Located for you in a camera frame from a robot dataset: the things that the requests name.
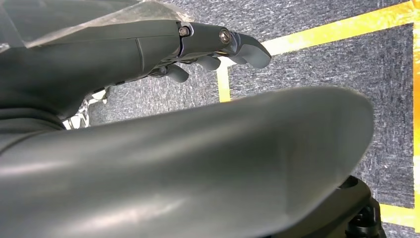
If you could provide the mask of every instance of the yellow tape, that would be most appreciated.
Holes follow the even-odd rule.
[[[406,227],[414,227],[415,225],[416,214],[414,209],[386,204],[381,204],[380,209],[383,222]]]
[[[416,232],[420,232],[420,21],[413,26],[413,171]]]
[[[414,22],[412,1],[297,32],[263,45],[272,56]]]
[[[226,66],[221,65],[217,69],[217,85],[219,87],[219,101],[221,103],[230,101],[229,71]]]

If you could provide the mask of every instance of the robotic hand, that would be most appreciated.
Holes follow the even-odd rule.
[[[64,130],[109,85],[184,82],[176,63],[271,59],[250,36],[182,20],[82,25],[36,44],[18,34],[28,13],[62,6],[71,19],[72,4],[91,2],[0,1],[0,237],[385,237],[378,202],[348,177],[373,133],[372,106],[352,91],[288,89]]]
[[[215,70],[220,56],[258,68],[271,59],[254,38],[221,26],[150,20],[88,27],[39,47],[0,54],[0,77],[8,79],[1,82],[0,95],[66,119],[85,96],[106,86],[146,76],[184,82],[189,74],[175,63]],[[39,87],[46,84],[51,87]],[[34,97],[25,96],[27,91]],[[9,105],[2,101],[0,107]]]

